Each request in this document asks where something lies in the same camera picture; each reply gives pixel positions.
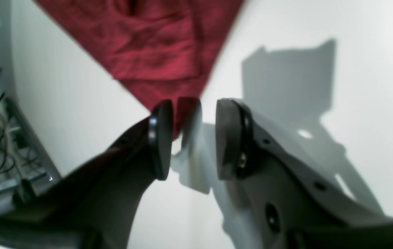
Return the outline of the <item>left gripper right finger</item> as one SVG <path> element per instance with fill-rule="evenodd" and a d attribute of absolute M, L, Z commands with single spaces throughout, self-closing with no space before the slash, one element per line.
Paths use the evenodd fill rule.
<path fill-rule="evenodd" d="M 393 249 L 393 218 L 350 199 L 287 152 L 241 101 L 216 105 L 220 180 L 244 189 L 268 249 Z"/>

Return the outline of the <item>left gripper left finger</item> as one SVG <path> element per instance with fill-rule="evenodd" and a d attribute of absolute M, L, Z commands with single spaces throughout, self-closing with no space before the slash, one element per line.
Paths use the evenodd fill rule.
<path fill-rule="evenodd" d="M 160 101 L 103 153 L 0 216 L 1 249 L 125 249 L 140 200 L 169 174 L 173 105 Z"/>

